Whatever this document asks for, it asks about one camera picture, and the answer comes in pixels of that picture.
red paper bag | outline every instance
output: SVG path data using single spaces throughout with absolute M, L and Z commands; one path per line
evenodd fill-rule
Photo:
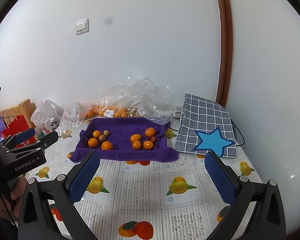
M 2 138 L 5 139 L 9 135 L 15 135 L 19 132 L 24 132 L 28 130 L 30 127 L 28 126 L 26 119 L 23 115 L 17 115 L 16 118 L 8 125 L 8 127 L 2 131 Z M 16 148 L 21 146 L 26 146 L 35 142 L 35 138 L 31 137 L 25 142 L 21 144 L 17 144 Z

screw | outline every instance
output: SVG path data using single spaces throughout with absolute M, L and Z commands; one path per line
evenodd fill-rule
M 32 184 L 32 183 L 34 183 L 34 181 L 35 181 L 34 178 L 30 178 L 30 179 L 28 180 L 28 183 L 29 183 L 29 184 Z
M 240 176 L 240 180 L 242 182 L 247 182 L 248 181 L 248 178 L 246 176 Z
M 65 179 L 65 175 L 64 174 L 60 174 L 60 175 L 58 175 L 58 177 L 57 177 L 57 181 L 63 181 L 64 179 Z
M 277 183 L 276 183 L 276 181 L 275 181 L 275 180 L 273 180 L 273 179 L 271 179 L 271 180 L 270 180 L 270 184 L 271 184 L 272 186 L 277 186 Z

human hand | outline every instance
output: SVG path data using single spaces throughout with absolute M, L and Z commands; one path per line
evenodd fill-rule
M 20 207 L 21 207 L 21 202 L 22 202 L 22 196 L 23 196 L 23 193 L 26 189 L 26 185 L 27 185 L 27 179 L 25 177 L 19 177 L 16 187 L 10 192 L 10 197 L 13 200 L 19 198 L 16 206 L 13 209 L 13 214 L 17 218 L 19 218 Z M 8 210 L 11 210 L 10 203 L 5 198 L 3 198 L 3 200 L 4 200 Z M 4 207 L 4 205 L 1 201 L 1 198 L 0 198 L 0 217 L 3 218 L 3 219 L 9 220 L 9 215 L 6 212 L 6 209 L 5 209 L 5 207 Z

wooden headboard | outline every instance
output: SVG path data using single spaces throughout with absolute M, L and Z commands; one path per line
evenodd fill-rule
M 0 110 L 0 116 L 2 117 L 3 122 L 6 125 L 9 125 L 14 119 L 15 115 L 23 115 L 26 119 L 29 128 L 35 128 L 33 122 L 30 121 L 30 118 L 35 111 L 36 106 L 34 103 L 30 102 L 30 99 L 22 101 L 18 106 L 9 107 L 4 110 Z

star sticker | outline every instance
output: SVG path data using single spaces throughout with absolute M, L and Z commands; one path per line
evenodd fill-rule
M 220 128 L 216 128 L 211 133 L 205 133 L 202 131 L 195 131 L 199 139 L 200 143 L 193 150 L 211 150 L 216 153 L 218 157 L 221 157 L 223 154 L 223 149 L 233 145 L 235 142 L 224 139 L 221 135 Z

